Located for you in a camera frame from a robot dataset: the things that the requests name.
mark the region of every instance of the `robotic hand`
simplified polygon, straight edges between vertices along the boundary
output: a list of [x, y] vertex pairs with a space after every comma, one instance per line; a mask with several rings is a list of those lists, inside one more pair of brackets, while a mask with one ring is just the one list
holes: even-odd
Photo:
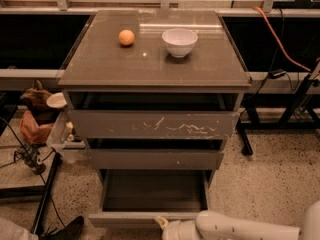
[[169, 222], [155, 218], [163, 240], [319, 240], [320, 201], [306, 212], [302, 229], [231, 218], [213, 211], [201, 211], [195, 220]]

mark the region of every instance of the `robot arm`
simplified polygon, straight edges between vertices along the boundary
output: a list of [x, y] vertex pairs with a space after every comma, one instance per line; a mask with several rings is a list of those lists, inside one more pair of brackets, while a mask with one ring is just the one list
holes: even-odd
[[302, 230], [264, 222], [231, 218], [213, 211], [202, 211], [195, 220], [169, 222], [157, 217], [163, 240], [319, 240], [320, 201], [304, 216]]

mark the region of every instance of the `cabinet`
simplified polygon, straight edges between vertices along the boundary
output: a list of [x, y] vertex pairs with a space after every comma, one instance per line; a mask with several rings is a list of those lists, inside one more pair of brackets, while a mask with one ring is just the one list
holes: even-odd
[[[161, 34], [196, 31], [191, 54], [168, 54]], [[135, 42], [122, 47], [119, 32]], [[69, 116], [104, 184], [98, 227], [193, 219], [239, 118], [250, 78], [214, 11], [103, 10], [59, 81]]]

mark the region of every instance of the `brown bag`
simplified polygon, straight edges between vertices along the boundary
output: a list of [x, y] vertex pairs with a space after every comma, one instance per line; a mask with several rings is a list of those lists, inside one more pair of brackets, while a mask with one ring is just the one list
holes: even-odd
[[31, 144], [45, 144], [54, 123], [39, 125], [30, 110], [26, 110], [20, 121], [20, 131]]
[[51, 92], [43, 89], [40, 80], [34, 79], [31, 88], [20, 97], [39, 125], [55, 122], [59, 115], [59, 110], [47, 105], [47, 99], [51, 95]]

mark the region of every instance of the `person's leg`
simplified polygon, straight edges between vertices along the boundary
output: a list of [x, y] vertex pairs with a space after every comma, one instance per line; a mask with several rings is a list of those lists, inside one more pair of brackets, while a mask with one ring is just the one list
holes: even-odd
[[38, 240], [38, 236], [31, 234], [27, 229], [0, 217], [1, 240]]

